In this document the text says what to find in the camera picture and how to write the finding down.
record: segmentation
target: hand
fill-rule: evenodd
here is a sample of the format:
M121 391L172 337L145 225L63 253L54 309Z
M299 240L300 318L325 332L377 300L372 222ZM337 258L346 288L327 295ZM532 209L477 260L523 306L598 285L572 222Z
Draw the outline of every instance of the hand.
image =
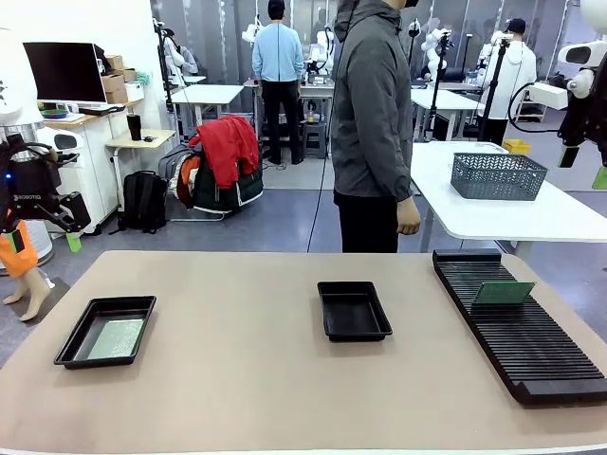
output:
M396 218L398 219L397 233L413 235L419 231L421 219L412 196L398 203L396 206Z

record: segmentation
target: man in gray jacket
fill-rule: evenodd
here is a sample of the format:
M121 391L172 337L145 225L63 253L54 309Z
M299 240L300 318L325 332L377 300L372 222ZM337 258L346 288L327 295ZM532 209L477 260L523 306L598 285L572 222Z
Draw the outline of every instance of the man in gray jacket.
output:
M410 192L411 76L399 38L400 10L416 4L340 2L331 145L344 253L396 253L398 234L419 231Z

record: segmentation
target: black rack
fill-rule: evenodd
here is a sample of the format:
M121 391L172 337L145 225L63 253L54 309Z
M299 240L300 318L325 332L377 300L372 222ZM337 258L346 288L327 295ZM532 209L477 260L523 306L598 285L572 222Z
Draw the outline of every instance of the black rack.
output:
M474 303L483 282L515 282L498 250L435 251L434 270L512 396L525 405L607 400L607 379L532 298Z

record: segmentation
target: monitor screen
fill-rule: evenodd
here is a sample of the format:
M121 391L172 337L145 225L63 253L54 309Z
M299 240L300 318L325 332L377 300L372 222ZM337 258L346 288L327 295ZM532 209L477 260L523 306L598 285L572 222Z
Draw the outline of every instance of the monitor screen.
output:
M95 47L87 43L24 43L38 100L105 102Z

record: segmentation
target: empty black tray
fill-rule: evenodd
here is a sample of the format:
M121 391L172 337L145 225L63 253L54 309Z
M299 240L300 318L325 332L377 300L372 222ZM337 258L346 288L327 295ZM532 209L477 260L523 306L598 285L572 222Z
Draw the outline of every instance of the empty black tray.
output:
M331 341L381 341L392 334L372 282L319 282L318 287Z
M69 370L130 365L156 297L93 299L55 358Z
M512 396L525 405L607 400L607 379L531 296L476 303L483 282L514 282L494 249L435 251L434 270Z

